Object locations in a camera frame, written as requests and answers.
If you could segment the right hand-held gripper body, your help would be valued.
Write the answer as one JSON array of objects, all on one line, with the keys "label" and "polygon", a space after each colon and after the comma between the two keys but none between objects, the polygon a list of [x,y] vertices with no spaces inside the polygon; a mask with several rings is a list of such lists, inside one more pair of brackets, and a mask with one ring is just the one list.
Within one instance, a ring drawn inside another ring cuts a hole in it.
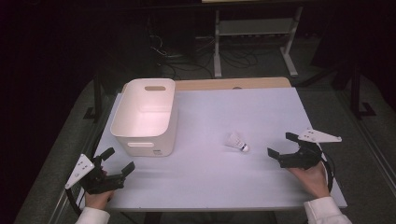
[{"label": "right hand-held gripper body", "polygon": [[292,154],[283,154],[279,156],[279,165],[281,168],[303,168],[309,169],[316,166],[322,159],[322,150],[320,143],[339,143],[342,141],[341,136],[334,136],[321,131],[307,129],[297,134],[301,144],[299,149]]}]

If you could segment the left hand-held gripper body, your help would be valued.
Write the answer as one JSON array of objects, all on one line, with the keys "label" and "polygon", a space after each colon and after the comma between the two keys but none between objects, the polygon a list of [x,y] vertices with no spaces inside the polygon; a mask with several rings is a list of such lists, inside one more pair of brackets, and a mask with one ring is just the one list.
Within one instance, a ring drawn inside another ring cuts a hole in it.
[{"label": "left hand-held gripper body", "polygon": [[75,184],[80,184],[91,195],[122,189],[125,173],[107,175],[102,168],[102,162],[108,158],[109,155],[102,154],[91,161],[85,154],[81,154],[64,188],[71,189]]}]

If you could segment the white feather shuttlecock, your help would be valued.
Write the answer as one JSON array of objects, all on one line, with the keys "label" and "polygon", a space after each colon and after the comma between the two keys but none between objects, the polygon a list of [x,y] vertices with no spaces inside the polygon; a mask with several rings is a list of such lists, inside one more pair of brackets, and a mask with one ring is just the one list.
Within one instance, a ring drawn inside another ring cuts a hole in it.
[{"label": "white feather shuttlecock", "polygon": [[226,139],[225,145],[228,147],[237,148],[242,152],[248,152],[249,146],[243,141],[237,133],[231,133]]}]

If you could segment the white plastic storage bin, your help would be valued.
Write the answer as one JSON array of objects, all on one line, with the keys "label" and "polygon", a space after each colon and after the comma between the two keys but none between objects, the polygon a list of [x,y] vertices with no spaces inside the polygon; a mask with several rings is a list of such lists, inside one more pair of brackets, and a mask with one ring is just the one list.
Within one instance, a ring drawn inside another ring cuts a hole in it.
[{"label": "white plastic storage bin", "polygon": [[126,84],[110,132],[133,157],[166,157],[174,149],[178,107],[170,78],[139,78]]}]

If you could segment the person's left hand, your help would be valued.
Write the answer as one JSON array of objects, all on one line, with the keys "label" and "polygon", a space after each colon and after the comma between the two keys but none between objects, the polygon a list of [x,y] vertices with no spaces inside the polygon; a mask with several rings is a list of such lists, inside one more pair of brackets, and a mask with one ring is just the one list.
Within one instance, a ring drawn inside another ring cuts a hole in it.
[{"label": "person's left hand", "polygon": [[85,193],[85,205],[90,208],[104,210],[107,203],[114,196],[115,191],[106,191],[100,194]]}]

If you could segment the person's right hand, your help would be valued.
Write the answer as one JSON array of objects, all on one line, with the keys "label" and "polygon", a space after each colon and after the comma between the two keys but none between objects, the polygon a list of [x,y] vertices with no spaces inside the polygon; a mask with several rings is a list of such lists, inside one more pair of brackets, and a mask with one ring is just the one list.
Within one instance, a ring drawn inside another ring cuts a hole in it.
[{"label": "person's right hand", "polygon": [[301,182],[305,190],[315,199],[331,196],[326,179],[326,170],[321,162],[307,170],[289,168],[288,171]]}]

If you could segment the black metal stand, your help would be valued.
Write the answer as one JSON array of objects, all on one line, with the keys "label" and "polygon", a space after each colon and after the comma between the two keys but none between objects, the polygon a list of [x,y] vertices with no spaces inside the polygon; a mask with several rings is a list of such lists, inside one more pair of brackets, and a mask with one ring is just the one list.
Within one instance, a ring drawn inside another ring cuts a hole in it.
[{"label": "black metal stand", "polygon": [[351,89],[350,89],[350,109],[353,115],[357,119],[362,117],[375,116],[375,112],[372,107],[365,102],[361,102],[361,74],[358,71],[358,66],[354,64],[352,66],[351,75]]},{"label": "black metal stand", "polygon": [[102,86],[98,73],[95,74],[93,80],[93,102],[94,105],[86,110],[84,119],[92,119],[96,123],[102,115]]}]

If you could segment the white metal stand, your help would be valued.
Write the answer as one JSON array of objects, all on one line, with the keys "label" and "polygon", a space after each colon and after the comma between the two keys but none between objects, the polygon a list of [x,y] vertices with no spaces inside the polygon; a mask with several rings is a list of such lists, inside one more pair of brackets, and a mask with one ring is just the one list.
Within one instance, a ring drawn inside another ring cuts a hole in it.
[{"label": "white metal stand", "polygon": [[288,40],[279,50],[291,77],[297,77],[298,72],[290,57],[290,49],[300,22],[303,7],[297,7],[292,18],[258,19],[221,21],[219,11],[216,11],[215,20],[215,47],[213,55],[215,78],[221,77],[221,64],[219,55],[219,38],[231,35],[287,35]]}]

